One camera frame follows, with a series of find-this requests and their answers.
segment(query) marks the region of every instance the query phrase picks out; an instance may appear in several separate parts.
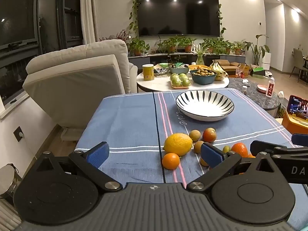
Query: electrical outlet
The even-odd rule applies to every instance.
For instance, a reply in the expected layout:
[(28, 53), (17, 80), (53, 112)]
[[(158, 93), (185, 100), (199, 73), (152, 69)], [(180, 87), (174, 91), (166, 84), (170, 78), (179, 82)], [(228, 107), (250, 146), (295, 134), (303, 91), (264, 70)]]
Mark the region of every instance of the electrical outlet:
[(22, 139), (22, 137), (19, 135), (19, 133), (23, 133), (20, 126), (18, 126), (18, 128), (16, 128), (16, 130), (13, 132), (17, 141), (20, 142), (20, 140)]

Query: white bowl with black stripes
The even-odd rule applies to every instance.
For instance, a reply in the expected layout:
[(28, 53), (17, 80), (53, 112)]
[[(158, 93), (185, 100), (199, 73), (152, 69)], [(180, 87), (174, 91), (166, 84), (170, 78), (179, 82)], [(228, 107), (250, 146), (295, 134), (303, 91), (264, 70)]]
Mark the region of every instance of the white bowl with black stripes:
[(219, 121), (234, 110), (228, 97), (208, 90), (184, 92), (176, 98), (176, 104), (185, 115), (203, 122)]

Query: small bottle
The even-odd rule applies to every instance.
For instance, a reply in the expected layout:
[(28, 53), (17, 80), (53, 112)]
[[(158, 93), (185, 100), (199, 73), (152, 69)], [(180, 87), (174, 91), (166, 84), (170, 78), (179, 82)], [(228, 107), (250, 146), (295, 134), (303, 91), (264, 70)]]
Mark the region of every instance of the small bottle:
[(272, 97), (273, 96), (273, 92), (274, 92), (274, 86), (275, 86), (275, 79), (272, 77), (269, 79), (269, 84), (267, 86), (267, 90), (266, 90), (266, 96), (267, 97)]
[(247, 95), (247, 86), (243, 86), (242, 93), (244, 95)]

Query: trash can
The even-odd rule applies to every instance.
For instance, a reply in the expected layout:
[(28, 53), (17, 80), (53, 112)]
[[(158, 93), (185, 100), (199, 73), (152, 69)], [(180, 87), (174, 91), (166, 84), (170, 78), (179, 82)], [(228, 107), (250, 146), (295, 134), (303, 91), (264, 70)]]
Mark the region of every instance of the trash can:
[(21, 180), (17, 168), (12, 163), (0, 168), (0, 198), (14, 206), (13, 195)]

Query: sofa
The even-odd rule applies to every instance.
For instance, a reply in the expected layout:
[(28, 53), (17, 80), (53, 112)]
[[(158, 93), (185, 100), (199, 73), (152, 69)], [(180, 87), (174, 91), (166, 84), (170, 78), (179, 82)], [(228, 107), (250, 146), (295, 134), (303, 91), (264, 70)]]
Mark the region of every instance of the sofa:
[(62, 140), (79, 140), (105, 97), (137, 92), (137, 70), (124, 41), (106, 40), (33, 58), (23, 88), (63, 127)]

